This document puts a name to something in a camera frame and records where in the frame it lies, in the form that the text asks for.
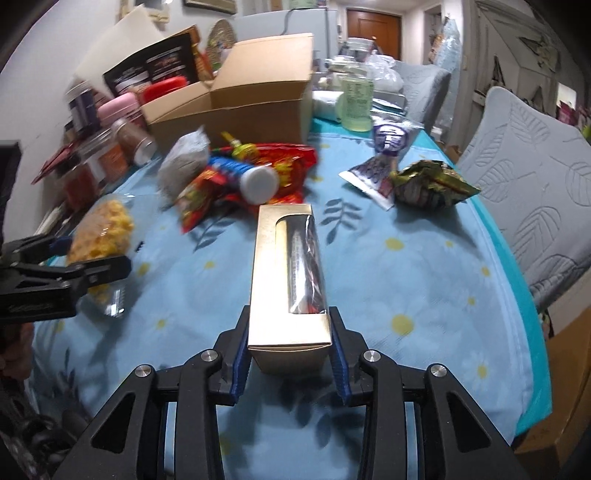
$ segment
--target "chip bag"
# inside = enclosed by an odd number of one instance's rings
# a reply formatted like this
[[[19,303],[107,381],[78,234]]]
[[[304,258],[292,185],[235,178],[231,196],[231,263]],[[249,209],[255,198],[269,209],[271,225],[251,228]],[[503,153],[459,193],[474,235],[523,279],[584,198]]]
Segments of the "chip bag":
[[[451,207],[480,193],[480,189],[439,160],[412,163],[401,171],[393,171],[390,180],[397,202],[431,210]]]

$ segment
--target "plastic bag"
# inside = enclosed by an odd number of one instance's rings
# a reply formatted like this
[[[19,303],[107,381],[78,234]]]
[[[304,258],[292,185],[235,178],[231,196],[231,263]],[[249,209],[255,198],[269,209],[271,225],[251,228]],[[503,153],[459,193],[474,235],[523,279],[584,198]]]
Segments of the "plastic bag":
[[[460,67],[462,63],[462,43],[460,42],[460,32],[457,29],[455,20],[448,20],[443,27],[443,41],[434,65],[447,70],[452,74],[449,82],[447,95],[435,120],[435,126],[443,130],[442,141],[447,141],[447,134],[452,127],[453,113],[456,108],[457,91],[460,85]]]
[[[171,202],[209,161],[209,139],[203,127],[179,138],[158,170],[158,186]]]
[[[132,261],[136,249],[158,212],[158,196],[112,193],[96,202],[76,231],[66,264],[127,255]],[[121,317],[129,302],[125,291],[129,278],[92,287],[88,297],[109,317]]]
[[[397,93],[404,86],[404,82],[398,72],[392,70],[388,62],[376,53],[372,53],[368,57],[365,65],[372,73],[375,90]]]

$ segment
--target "glass jar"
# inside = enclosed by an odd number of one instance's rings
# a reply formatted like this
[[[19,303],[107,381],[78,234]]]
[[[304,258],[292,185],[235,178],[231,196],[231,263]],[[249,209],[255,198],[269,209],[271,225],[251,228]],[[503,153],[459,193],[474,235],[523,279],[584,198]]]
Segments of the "glass jar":
[[[129,170],[123,150],[111,135],[110,129],[89,138],[78,149],[81,158],[101,181],[99,185],[119,183]]]
[[[99,186],[88,163],[73,153],[55,168],[55,175],[66,195],[67,204],[78,212],[90,207],[99,197]]]

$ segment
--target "red lid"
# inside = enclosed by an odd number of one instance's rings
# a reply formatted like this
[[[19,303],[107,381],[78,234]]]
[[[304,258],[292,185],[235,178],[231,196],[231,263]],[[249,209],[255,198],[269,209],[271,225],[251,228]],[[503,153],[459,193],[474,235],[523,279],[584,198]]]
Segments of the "red lid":
[[[186,87],[188,84],[189,82],[185,77],[172,77],[162,80],[162,82],[154,83],[143,91],[142,96],[144,97],[144,103],[156,100],[156,98],[160,98],[167,93]]]

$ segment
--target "cushion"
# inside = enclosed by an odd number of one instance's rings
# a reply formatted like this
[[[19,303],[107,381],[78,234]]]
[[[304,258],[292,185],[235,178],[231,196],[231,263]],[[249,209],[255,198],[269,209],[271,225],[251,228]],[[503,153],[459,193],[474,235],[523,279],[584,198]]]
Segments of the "cushion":
[[[457,167],[482,189],[543,311],[591,264],[591,146],[575,127],[494,87]]]

